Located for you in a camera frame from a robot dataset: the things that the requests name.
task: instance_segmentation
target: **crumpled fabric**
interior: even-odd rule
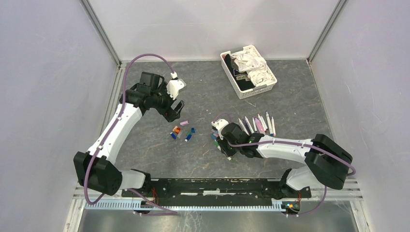
[[[231,57],[235,58],[238,71],[248,72],[248,78],[254,86],[261,86],[273,80],[267,71],[266,60],[259,57],[253,49],[232,53]]]

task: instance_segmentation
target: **white marker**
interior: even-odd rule
[[[250,122],[249,122],[249,120],[248,120],[248,118],[247,118],[246,116],[245,116],[245,121],[246,121],[246,124],[247,124],[248,127],[249,127],[250,133],[253,134],[254,131],[253,131],[252,125],[250,124]]]
[[[269,127],[269,132],[270,135],[273,136],[273,129],[272,129],[272,123],[270,121],[269,113],[266,112],[266,120],[268,121],[268,127]]]
[[[266,122],[264,120],[264,117],[260,116],[259,114],[258,114],[258,117],[259,117],[259,121],[262,123],[262,127],[264,128],[265,133],[266,133],[268,127],[266,126]]]
[[[241,120],[240,118],[238,118],[238,120],[239,120],[239,125],[241,125],[241,127],[242,127],[242,130],[243,130],[247,135],[250,135],[250,134],[248,133],[248,130],[246,129],[245,125],[243,125],[242,120]]]
[[[253,129],[255,132],[258,132],[258,129],[256,128],[256,123],[255,123],[255,118],[252,117],[252,121],[253,121]]]
[[[276,130],[275,130],[275,121],[273,120],[273,116],[272,116],[272,129],[273,129],[273,136],[276,136]]]

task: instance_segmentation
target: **gray mat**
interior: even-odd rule
[[[130,168],[151,173],[152,177],[281,177],[288,168],[302,165],[288,160],[246,158],[237,153],[229,161],[215,147],[210,122],[222,112],[234,117],[265,115],[275,118],[277,137],[313,138],[317,133],[331,136],[313,76],[305,60],[272,60],[268,66],[278,79],[269,92],[240,100],[222,69],[220,61],[172,62],[178,77],[187,83],[178,100],[185,102],[181,119],[168,123],[155,109],[146,112],[131,130],[117,157],[120,170]],[[127,88],[139,81],[142,71],[170,79],[163,62],[135,63],[127,77]],[[179,122],[183,137],[169,133]],[[196,133],[184,141],[188,129]]]

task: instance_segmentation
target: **small blue object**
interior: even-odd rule
[[[176,139],[176,136],[174,135],[174,133],[169,133],[170,135],[171,135],[171,137],[173,138],[173,139]]]
[[[192,134],[188,135],[188,137],[185,139],[185,142],[188,142],[189,139],[191,139]]]

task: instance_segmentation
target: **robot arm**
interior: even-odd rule
[[[77,152],[75,155],[74,166],[80,185],[84,185],[91,157],[99,149],[90,171],[88,188],[112,196],[119,189],[143,187],[149,174],[138,170],[120,172],[114,166],[118,152],[131,129],[150,108],[155,108],[168,122],[178,119],[184,102],[180,101],[175,109],[171,106],[185,86],[185,82],[178,78],[167,83],[162,76],[142,72],[140,82],[126,90],[125,107],[121,116],[122,97],[113,118],[97,141],[86,153]]]
[[[212,126],[218,131],[217,142],[227,157],[240,152],[249,158],[279,158],[306,164],[299,169],[288,169],[282,176],[281,190],[285,195],[305,187],[343,188],[349,167],[333,157],[322,155],[315,148],[324,149],[348,164],[351,164],[352,157],[325,135],[317,134],[314,139],[305,140],[280,139],[260,133],[249,136],[239,125],[224,119],[213,122]]]

